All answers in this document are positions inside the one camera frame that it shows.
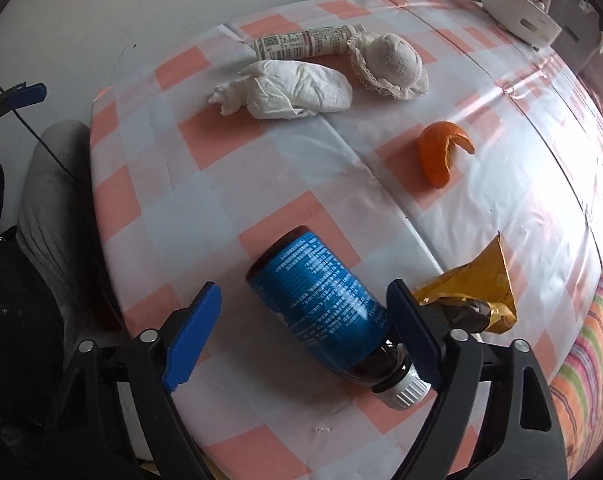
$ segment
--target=white cloth bundle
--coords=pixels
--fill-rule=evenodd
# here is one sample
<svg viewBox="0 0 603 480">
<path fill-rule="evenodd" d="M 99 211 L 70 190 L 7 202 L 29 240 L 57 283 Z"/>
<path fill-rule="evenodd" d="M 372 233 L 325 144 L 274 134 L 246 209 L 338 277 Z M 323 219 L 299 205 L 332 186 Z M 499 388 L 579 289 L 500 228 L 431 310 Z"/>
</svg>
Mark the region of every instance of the white cloth bundle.
<svg viewBox="0 0 603 480">
<path fill-rule="evenodd" d="M 345 76 L 322 65 L 266 59 L 248 65 L 242 79 L 215 88 L 209 103 L 223 116 L 248 108 L 256 119 L 299 119 L 348 110 L 353 88 Z"/>
</svg>

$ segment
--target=gray pants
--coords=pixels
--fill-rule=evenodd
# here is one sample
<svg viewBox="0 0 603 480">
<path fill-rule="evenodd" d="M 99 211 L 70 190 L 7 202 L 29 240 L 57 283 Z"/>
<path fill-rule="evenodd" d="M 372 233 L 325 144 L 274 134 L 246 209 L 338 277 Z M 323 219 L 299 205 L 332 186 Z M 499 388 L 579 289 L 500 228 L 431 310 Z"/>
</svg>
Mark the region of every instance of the gray pants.
<svg viewBox="0 0 603 480">
<path fill-rule="evenodd" d="M 106 274 L 90 183 L 89 134 L 78 121 L 55 124 L 42 134 L 79 182 L 38 144 L 18 218 L 19 248 L 51 289 L 64 319 L 65 364 L 83 339 L 95 339 L 100 346 L 121 339 L 104 333 L 93 314 L 104 292 L 99 277 Z"/>
</svg>

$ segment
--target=white bottle cap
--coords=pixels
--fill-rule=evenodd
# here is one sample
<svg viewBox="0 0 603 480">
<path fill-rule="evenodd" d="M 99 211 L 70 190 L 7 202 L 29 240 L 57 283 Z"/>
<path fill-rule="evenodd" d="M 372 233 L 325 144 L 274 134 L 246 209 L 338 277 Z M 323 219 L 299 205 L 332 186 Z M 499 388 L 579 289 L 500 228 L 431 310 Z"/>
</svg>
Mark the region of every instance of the white bottle cap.
<svg viewBox="0 0 603 480">
<path fill-rule="evenodd" d="M 388 390 L 373 392 L 373 394 L 389 408 L 401 411 L 420 402 L 428 391 L 430 391 L 430 384 L 419 378 L 415 365 L 411 364 L 408 373 L 399 383 Z"/>
</svg>

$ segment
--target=dark bottle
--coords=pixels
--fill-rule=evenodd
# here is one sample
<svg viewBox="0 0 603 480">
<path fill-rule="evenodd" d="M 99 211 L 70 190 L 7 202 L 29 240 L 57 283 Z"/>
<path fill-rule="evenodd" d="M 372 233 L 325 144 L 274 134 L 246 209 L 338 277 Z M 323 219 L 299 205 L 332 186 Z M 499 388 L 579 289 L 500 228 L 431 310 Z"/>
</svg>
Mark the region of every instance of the dark bottle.
<svg viewBox="0 0 603 480">
<path fill-rule="evenodd" d="M 246 280 L 326 367 L 391 408 L 427 394 L 386 309 L 306 226 L 277 240 Z"/>
</svg>

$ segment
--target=striped blanket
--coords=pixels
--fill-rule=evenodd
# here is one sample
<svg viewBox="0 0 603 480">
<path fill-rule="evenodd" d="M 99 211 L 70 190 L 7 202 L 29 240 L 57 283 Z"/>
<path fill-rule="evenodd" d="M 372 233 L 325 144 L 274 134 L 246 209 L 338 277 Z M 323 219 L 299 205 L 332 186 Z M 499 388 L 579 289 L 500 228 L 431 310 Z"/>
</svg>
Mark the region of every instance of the striped blanket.
<svg viewBox="0 0 603 480">
<path fill-rule="evenodd" d="M 550 390 L 572 476 L 603 440 L 603 271 L 584 326 Z"/>
</svg>

